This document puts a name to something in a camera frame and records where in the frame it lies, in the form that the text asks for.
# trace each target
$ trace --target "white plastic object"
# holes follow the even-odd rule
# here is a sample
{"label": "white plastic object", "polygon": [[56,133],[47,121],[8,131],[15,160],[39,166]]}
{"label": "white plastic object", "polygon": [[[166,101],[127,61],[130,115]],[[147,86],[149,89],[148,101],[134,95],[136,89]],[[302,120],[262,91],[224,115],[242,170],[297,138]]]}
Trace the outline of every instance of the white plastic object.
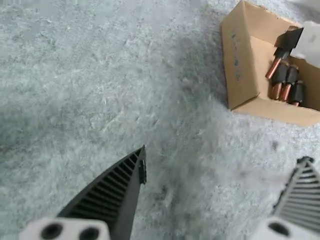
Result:
{"label": "white plastic object", "polygon": [[299,41],[290,55],[305,59],[307,63],[320,68],[320,24],[306,21],[303,27]]}
{"label": "white plastic object", "polygon": [[320,240],[320,236],[316,232],[272,216],[258,225],[249,240]]}
{"label": "white plastic object", "polygon": [[[44,236],[49,231],[51,237]],[[100,220],[63,217],[44,217],[28,223],[20,233],[19,240],[110,240],[107,224]]]}

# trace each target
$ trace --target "open cardboard box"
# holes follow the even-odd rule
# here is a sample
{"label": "open cardboard box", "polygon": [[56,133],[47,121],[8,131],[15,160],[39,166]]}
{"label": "open cardboard box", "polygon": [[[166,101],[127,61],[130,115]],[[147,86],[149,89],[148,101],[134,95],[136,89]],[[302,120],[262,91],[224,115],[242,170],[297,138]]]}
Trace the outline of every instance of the open cardboard box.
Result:
{"label": "open cardboard box", "polygon": [[277,37],[289,26],[301,27],[265,7],[240,1],[221,23],[228,105],[233,112],[280,120],[300,126],[320,122],[320,69],[292,59],[306,86],[306,107],[270,99],[265,77],[274,60]]}

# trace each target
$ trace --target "carpet floor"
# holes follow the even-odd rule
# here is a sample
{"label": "carpet floor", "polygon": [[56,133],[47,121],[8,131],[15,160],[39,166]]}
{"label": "carpet floor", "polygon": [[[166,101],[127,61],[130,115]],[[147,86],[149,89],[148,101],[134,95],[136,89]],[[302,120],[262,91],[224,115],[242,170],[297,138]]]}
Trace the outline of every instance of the carpet floor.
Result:
{"label": "carpet floor", "polygon": [[[296,159],[320,159],[320,124],[227,109],[220,23],[237,0],[17,2],[0,0],[3,239],[142,145],[131,239],[245,239]],[[252,2],[320,22],[285,0]]]}

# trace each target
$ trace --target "cardboard flap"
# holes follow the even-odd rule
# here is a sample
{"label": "cardboard flap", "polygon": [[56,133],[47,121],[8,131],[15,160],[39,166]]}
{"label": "cardboard flap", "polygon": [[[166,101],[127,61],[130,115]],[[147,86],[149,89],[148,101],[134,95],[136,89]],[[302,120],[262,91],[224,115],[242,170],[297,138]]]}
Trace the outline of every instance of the cardboard flap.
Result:
{"label": "cardboard flap", "polygon": [[280,101],[261,99],[259,97],[239,106],[234,112],[256,115],[300,126],[310,126],[320,122],[320,114],[316,110],[297,107]]}
{"label": "cardboard flap", "polygon": [[284,34],[290,26],[301,27],[300,24],[279,17],[263,6],[245,2],[246,24],[251,36],[275,44],[277,38]]}
{"label": "cardboard flap", "polygon": [[223,19],[221,31],[228,104],[233,109],[259,95],[244,1]]}

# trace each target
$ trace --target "screw hole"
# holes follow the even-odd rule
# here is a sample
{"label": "screw hole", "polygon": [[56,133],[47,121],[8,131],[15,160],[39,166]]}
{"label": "screw hole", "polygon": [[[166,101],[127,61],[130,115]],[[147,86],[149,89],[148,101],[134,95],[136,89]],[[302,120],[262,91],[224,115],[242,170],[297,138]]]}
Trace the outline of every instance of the screw hole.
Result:
{"label": "screw hole", "polygon": [[61,234],[62,229],[60,223],[51,223],[42,230],[41,237],[44,240],[53,240]]}
{"label": "screw hole", "polygon": [[283,226],[281,223],[273,222],[273,223],[270,223],[268,227],[283,236],[289,237],[290,235],[289,230],[285,226]]}
{"label": "screw hole", "polygon": [[96,240],[99,237],[99,230],[94,227],[88,227],[80,233],[79,240]]}

